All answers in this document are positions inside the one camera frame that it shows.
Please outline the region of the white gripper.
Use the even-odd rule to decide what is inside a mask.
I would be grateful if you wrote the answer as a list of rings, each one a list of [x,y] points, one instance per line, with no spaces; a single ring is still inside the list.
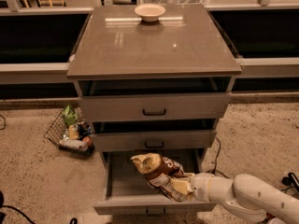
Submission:
[[[170,183],[177,192],[184,195],[193,193],[196,200],[210,203],[209,183],[213,177],[214,175],[210,173],[200,173],[191,178],[191,183],[187,177],[171,178]]]

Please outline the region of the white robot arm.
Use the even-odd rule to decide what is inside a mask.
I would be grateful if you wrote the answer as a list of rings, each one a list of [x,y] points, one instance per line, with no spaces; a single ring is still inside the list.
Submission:
[[[260,222],[271,214],[285,224],[299,224],[299,200],[253,175],[234,179],[200,173],[171,178],[171,187],[200,202],[221,205],[236,217]]]

